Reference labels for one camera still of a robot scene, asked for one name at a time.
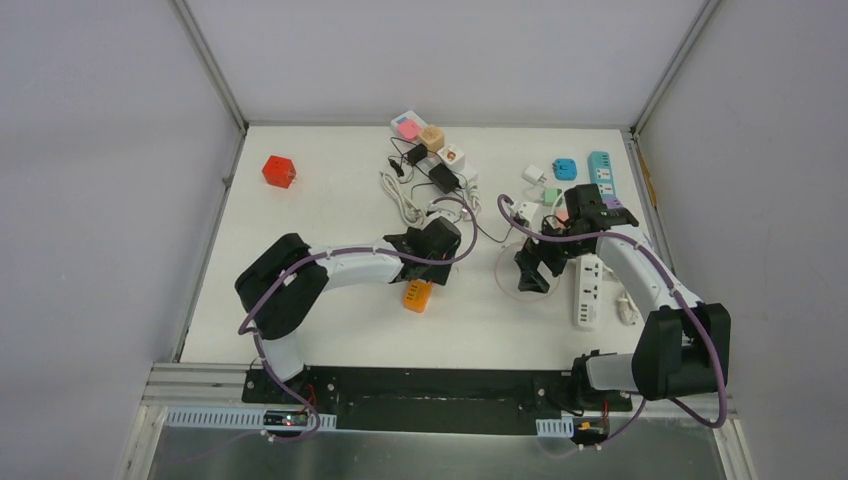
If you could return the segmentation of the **orange power strip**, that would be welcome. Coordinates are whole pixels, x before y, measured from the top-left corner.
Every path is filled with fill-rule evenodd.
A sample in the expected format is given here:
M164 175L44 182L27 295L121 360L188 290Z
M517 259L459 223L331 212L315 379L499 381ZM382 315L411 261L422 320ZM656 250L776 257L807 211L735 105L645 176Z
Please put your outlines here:
M423 313L428 306L432 291L433 284L431 282L410 281L403 297L404 308L415 313Z

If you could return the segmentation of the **red cube plug adapter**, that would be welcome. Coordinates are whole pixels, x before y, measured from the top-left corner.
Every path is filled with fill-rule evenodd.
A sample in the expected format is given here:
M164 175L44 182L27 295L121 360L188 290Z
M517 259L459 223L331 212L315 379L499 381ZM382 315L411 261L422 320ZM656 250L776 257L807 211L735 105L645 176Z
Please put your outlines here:
M261 172L268 185L282 189L288 189L297 176L293 161L277 155L268 157Z

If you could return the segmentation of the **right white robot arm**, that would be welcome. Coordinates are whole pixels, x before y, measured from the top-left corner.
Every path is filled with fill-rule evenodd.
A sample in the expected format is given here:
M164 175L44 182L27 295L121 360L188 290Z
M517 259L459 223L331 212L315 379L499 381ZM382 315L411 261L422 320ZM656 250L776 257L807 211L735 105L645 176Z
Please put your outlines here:
M568 218L544 220L529 231L515 256L521 291L545 293L566 263L595 255L631 295L643 329L631 354L597 354L574 362L577 376L567 384L569 400L595 408L608 391L637 393L648 400L721 393L729 367L731 318L720 303L707 304L682 285L656 256L635 216L610 208L595 184L564 193Z

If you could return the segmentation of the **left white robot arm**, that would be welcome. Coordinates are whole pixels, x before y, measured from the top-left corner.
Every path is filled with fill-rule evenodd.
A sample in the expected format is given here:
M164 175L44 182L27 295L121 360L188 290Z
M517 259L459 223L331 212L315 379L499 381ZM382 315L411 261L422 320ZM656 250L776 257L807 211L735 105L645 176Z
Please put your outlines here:
M443 217L365 245L330 248L297 233L280 237L234 284L247 313L239 332L254 335L260 361L271 369L269 394L286 405L303 396L305 362L295 332L321 294L360 284L444 285L460 244L460 231Z

